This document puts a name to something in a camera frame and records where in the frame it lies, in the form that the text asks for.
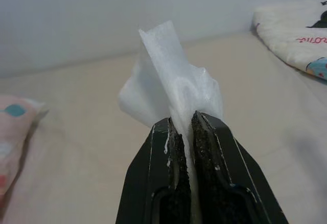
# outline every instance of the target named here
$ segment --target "white blanket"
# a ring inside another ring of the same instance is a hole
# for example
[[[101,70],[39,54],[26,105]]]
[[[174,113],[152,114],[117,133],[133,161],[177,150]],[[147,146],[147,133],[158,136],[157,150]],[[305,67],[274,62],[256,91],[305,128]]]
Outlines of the white blanket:
[[[260,7],[253,22],[264,43],[284,62],[327,79],[326,0]]]

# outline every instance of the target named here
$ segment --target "mattress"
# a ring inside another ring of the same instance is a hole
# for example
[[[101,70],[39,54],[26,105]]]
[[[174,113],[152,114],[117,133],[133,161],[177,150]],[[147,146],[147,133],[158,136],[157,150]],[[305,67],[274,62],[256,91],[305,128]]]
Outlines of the mattress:
[[[189,43],[221,88],[224,120],[261,166],[290,223],[324,223],[327,85],[251,33]],[[0,92],[45,102],[3,223],[114,223],[126,170],[150,129],[118,108],[134,55],[0,79]]]

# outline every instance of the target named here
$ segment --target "white wall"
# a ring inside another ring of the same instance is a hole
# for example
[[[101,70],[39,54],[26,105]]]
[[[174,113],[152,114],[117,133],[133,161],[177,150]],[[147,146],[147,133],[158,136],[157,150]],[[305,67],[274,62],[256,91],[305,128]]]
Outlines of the white wall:
[[[0,0],[0,76],[135,50],[171,19],[181,40],[246,31],[255,6],[289,0]]]

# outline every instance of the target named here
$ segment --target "white tissue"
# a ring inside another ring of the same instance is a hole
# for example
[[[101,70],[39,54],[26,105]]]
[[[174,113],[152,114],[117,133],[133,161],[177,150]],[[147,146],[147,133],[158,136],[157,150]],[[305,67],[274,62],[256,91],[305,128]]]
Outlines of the white tissue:
[[[143,45],[132,76],[120,92],[119,105],[148,127],[163,118],[172,118],[183,136],[194,210],[197,183],[191,119],[196,110],[222,119],[219,85],[205,68],[189,64],[171,21],[147,32],[140,30],[139,34]],[[193,223],[199,223],[199,218],[193,216]]]

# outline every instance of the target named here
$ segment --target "pillow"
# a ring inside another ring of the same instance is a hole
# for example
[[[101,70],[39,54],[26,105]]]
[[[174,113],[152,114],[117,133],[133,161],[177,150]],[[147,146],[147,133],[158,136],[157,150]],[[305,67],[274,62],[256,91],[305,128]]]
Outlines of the pillow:
[[[0,95],[0,203],[19,170],[28,131],[42,104],[11,95]]]

